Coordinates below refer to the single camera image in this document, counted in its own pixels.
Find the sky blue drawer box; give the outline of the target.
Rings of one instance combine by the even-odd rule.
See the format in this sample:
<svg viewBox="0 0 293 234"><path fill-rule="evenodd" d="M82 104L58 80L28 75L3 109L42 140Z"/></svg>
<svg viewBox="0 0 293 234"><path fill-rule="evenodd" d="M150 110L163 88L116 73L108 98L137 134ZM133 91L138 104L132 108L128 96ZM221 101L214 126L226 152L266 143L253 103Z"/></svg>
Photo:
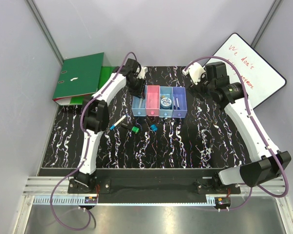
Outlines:
<svg viewBox="0 0 293 234"><path fill-rule="evenodd" d="M132 113L135 117L146 117L147 116L147 114L146 114L146 99L147 99L147 96L145 99L143 99L142 106L139 109L138 106L139 106L140 98L133 97L131 109L132 109Z"/></svg>

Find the light blue drawer box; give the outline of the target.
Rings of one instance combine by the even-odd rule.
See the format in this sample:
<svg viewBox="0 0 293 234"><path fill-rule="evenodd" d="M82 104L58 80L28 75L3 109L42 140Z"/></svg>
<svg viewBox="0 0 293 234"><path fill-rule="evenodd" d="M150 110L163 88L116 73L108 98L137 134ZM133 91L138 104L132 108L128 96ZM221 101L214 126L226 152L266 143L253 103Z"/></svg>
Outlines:
<svg viewBox="0 0 293 234"><path fill-rule="evenodd" d="M173 113L173 89L168 86L160 86L159 117L172 117Z"/></svg>

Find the blue cleaning gel jar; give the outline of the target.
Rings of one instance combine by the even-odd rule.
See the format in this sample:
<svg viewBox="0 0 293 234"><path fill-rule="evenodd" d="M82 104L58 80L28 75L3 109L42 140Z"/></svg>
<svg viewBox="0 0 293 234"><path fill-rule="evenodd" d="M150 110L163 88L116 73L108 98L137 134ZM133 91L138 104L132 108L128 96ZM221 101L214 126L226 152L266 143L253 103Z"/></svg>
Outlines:
<svg viewBox="0 0 293 234"><path fill-rule="evenodd" d="M161 109L171 109L172 100L169 97L162 97L160 100L160 108Z"/></svg>

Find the white marker dark blue cap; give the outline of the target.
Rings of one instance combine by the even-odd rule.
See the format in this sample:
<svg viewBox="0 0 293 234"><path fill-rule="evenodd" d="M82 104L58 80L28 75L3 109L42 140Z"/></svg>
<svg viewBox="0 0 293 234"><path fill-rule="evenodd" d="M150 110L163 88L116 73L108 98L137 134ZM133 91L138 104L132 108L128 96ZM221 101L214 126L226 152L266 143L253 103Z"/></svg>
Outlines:
<svg viewBox="0 0 293 234"><path fill-rule="evenodd" d="M174 99L174 109L180 110L179 100L177 97Z"/></svg>

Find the purple drawer box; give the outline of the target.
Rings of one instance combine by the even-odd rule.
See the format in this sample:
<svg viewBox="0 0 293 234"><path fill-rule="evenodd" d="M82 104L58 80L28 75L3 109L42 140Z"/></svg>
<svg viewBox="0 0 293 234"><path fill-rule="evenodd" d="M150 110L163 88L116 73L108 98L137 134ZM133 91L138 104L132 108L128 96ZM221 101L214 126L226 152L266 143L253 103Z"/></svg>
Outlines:
<svg viewBox="0 0 293 234"><path fill-rule="evenodd" d="M187 114L187 97L185 87L173 87L173 100L178 98L180 110L173 109L172 117L185 118Z"/></svg>

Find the white marker yellow cap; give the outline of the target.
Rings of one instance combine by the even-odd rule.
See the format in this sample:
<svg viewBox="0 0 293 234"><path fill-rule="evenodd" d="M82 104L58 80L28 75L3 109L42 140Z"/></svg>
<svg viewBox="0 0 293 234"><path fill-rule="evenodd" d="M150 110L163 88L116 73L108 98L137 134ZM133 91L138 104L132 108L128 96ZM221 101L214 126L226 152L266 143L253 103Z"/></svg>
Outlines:
<svg viewBox="0 0 293 234"><path fill-rule="evenodd" d="M140 109L141 106L142 106L142 102L143 102L143 99L141 98L140 101L139 101L139 106L138 106L139 109Z"/></svg>

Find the pink drawer box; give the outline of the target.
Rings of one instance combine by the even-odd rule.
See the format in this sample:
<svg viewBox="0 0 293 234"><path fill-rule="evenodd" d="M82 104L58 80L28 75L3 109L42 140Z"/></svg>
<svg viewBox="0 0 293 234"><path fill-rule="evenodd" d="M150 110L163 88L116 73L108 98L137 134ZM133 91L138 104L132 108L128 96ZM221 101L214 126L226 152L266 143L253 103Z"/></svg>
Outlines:
<svg viewBox="0 0 293 234"><path fill-rule="evenodd" d="M148 85L146 91L146 115L147 116L159 116L160 109L160 86Z"/></svg>

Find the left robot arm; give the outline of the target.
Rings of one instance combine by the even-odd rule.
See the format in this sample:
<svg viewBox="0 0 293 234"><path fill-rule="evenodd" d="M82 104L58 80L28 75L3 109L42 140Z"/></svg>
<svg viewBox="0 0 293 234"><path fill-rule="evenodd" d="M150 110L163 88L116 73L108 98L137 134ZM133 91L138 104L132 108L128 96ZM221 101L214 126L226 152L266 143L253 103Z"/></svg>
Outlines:
<svg viewBox="0 0 293 234"><path fill-rule="evenodd" d="M81 115L81 129L84 132L82 157L74 180L79 183L79 188L90 193L95 189L95 171L97 151L100 139L109 125L108 106L117 93L124 87L137 98L145 98L145 74L147 68L132 58L125 64L116 67L108 81L95 94L87 97L83 102Z"/></svg>

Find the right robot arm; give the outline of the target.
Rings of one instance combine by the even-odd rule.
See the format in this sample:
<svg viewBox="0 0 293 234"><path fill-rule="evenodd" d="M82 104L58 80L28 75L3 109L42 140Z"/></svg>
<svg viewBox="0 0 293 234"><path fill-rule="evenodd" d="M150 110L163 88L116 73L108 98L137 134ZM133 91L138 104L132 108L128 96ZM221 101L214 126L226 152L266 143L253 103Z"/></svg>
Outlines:
<svg viewBox="0 0 293 234"><path fill-rule="evenodd" d="M255 115L240 82L232 83L223 62L202 67L195 62L183 71L191 78L189 89L199 99L211 98L233 121L249 153L251 162L221 170L212 188L223 193L231 184L255 187L282 176L291 161L287 151L280 151Z"/></svg>

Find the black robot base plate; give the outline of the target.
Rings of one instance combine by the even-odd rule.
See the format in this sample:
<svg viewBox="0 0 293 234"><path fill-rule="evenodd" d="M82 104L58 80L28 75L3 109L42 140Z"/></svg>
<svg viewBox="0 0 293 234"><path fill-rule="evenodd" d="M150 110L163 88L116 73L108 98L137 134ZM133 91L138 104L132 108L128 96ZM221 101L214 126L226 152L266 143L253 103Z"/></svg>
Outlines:
<svg viewBox="0 0 293 234"><path fill-rule="evenodd" d="M237 185L218 185L218 169L97 169L95 187L89 189L74 178L68 193L99 193L101 204L175 204L206 203L207 195L238 195Z"/></svg>

